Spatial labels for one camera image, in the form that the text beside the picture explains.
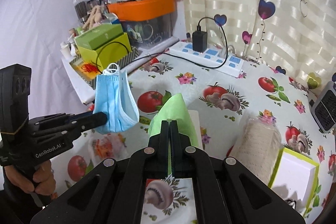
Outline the person's left hand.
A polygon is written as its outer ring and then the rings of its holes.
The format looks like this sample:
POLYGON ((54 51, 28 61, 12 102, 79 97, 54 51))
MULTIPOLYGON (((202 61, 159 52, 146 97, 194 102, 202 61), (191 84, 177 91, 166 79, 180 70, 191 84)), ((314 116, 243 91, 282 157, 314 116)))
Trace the person's left hand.
POLYGON ((5 174, 13 185, 19 187, 25 193, 35 192, 42 196, 50 196, 56 188, 51 167, 50 160, 39 166, 33 175, 33 181, 37 183, 37 186, 34 186, 28 178, 20 174, 13 165, 5 166, 5 174))

